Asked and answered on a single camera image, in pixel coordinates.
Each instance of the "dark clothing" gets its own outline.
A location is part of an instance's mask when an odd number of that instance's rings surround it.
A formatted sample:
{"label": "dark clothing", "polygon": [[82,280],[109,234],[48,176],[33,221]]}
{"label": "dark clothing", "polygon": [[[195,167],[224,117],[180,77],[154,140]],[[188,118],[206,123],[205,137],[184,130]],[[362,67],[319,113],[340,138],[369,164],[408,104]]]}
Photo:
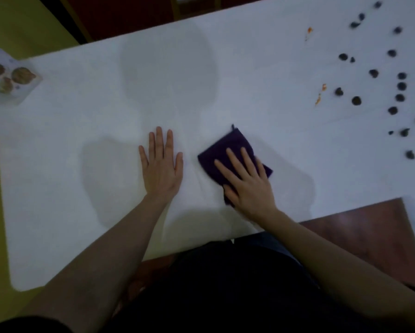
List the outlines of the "dark clothing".
{"label": "dark clothing", "polygon": [[[212,242],[180,257],[166,278],[124,307],[102,332],[155,327],[265,327],[282,332],[380,332],[326,295],[293,258],[258,245]],[[57,321],[18,318],[0,324],[27,332],[69,332]]]}

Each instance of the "right hand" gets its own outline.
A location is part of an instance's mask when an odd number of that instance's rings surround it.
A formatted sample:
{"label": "right hand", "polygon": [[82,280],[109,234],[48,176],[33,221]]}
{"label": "right hand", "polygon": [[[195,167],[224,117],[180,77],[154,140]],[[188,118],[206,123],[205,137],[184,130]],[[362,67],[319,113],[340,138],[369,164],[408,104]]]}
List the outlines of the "right hand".
{"label": "right hand", "polygon": [[254,163],[244,147],[241,148],[241,154],[247,170],[230,148],[226,150],[226,153],[241,179],[237,178],[237,176],[227,169],[219,160],[215,160],[215,166],[238,192],[237,194],[230,186],[224,185],[224,194],[230,199],[239,212],[251,221],[262,225],[268,218],[271,218],[278,212],[271,184],[267,179],[264,166],[260,159],[256,157],[258,166],[257,172]]}

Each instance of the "orange food crumb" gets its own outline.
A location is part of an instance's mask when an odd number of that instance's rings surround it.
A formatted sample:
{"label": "orange food crumb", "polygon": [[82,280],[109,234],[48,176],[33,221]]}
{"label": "orange food crumb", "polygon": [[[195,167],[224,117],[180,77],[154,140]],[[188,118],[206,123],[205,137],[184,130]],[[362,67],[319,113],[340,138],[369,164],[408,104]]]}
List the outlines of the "orange food crumb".
{"label": "orange food crumb", "polygon": [[321,102],[321,94],[318,94],[317,101],[315,102],[315,105],[317,105],[319,102]]}

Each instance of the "purple cloth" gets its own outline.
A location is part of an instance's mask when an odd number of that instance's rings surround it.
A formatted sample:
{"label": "purple cloth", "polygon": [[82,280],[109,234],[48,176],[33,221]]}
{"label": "purple cloth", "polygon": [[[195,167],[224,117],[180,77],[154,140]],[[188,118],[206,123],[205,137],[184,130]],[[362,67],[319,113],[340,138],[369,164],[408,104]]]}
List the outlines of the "purple cloth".
{"label": "purple cloth", "polygon": [[[229,157],[226,154],[226,149],[230,148],[235,156],[240,160],[243,166],[246,168],[244,164],[243,156],[241,155],[241,148],[244,147],[249,154],[250,159],[254,163],[255,168],[258,172],[257,162],[254,156],[254,150],[249,144],[249,141],[243,136],[243,134],[238,130],[238,128],[234,128],[231,133],[225,135],[223,138],[218,140],[215,144],[209,147],[207,150],[202,152],[198,156],[198,161],[200,162],[201,167],[205,170],[207,175],[210,176],[212,180],[214,180],[220,186],[229,185],[233,190],[235,190],[234,186],[220,173],[220,171],[215,167],[214,160],[218,159],[221,163],[230,169],[237,177],[238,175],[235,168],[232,166]],[[272,174],[272,169],[264,165],[266,170],[267,177],[270,177]],[[224,196],[224,202],[227,205],[234,206],[232,202]]]}

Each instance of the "table surface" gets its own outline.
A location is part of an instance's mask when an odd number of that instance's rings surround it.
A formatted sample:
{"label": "table surface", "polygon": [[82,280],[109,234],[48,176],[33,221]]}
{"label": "table surface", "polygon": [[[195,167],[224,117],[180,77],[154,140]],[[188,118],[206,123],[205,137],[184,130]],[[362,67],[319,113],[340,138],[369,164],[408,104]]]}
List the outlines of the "table surface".
{"label": "table surface", "polygon": [[415,0],[376,1],[265,0],[31,59],[44,81],[0,105],[12,285],[44,285],[141,200],[137,147],[157,125],[174,130],[185,172],[145,259],[258,231],[196,158],[232,124],[297,222],[415,193]]}

